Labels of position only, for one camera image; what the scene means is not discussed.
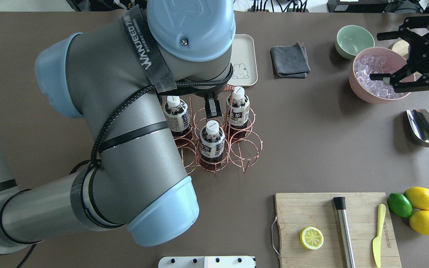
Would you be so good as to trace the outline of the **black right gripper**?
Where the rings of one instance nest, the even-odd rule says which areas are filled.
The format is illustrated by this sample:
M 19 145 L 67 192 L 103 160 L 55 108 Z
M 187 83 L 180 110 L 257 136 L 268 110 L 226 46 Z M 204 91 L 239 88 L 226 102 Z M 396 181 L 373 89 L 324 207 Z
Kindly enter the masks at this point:
M 410 45 L 405 66 L 393 74 L 372 73 L 371 81 L 390 81 L 396 93 L 429 90 L 429 16 L 407 17 L 394 32 L 380 32 L 378 41 L 403 39 Z

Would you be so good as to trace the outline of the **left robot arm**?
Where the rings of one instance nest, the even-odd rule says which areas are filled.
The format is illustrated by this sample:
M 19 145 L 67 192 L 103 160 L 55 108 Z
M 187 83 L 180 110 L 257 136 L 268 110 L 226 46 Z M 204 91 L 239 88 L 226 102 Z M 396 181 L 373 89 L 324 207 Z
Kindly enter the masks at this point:
M 189 229 L 197 197 L 161 96 L 196 94 L 220 117 L 235 31 L 231 0 L 149 0 L 44 50 L 39 88 L 60 114 L 85 119 L 93 148 L 82 170 L 20 191 L 0 147 L 0 255 L 125 224 L 145 247 Z

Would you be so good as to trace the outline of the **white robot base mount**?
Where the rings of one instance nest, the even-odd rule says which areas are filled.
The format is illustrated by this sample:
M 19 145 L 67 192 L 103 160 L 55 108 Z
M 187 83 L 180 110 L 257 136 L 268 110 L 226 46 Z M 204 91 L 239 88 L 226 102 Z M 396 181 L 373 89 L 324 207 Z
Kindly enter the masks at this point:
M 256 268 L 254 256 L 166 256 L 159 268 Z

